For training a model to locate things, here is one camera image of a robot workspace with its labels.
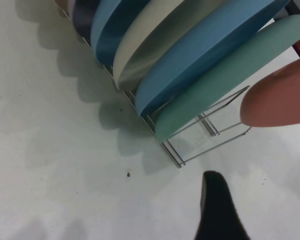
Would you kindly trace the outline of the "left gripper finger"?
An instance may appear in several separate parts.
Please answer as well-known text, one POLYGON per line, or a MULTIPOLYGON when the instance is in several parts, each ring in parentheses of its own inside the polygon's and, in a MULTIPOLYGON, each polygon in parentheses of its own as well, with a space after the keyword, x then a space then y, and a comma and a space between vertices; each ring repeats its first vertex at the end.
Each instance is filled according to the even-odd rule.
POLYGON ((249 240, 223 175, 205 171, 202 178, 200 222, 196 240, 249 240))

